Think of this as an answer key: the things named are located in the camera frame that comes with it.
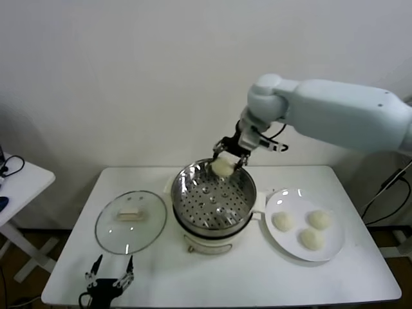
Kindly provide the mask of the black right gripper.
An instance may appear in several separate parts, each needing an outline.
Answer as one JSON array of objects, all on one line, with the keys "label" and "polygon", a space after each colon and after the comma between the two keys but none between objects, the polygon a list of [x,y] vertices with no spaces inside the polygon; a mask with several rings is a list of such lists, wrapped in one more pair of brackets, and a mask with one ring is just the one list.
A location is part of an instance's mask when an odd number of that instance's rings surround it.
[{"label": "black right gripper", "polygon": [[248,165],[248,159],[250,158],[251,150],[245,146],[239,145],[239,135],[232,137],[223,137],[221,141],[217,142],[213,147],[212,161],[216,161],[220,154],[227,152],[233,156],[240,156],[239,160],[234,165],[234,170],[240,170],[244,166]]}]

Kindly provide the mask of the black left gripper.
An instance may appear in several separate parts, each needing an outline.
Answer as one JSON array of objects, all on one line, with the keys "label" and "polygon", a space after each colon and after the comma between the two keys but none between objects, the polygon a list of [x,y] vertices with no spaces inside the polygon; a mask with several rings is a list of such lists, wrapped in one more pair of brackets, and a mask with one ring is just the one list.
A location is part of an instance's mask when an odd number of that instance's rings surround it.
[{"label": "black left gripper", "polygon": [[91,297],[88,308],[110,309],[115,298],[123,294],[134,280],[133,255],[130,255],[126,273],[120,279],[97,279],[96,275],[102,262],[103,255],[93,263],[91,270],[85,273],[87,294]]}]

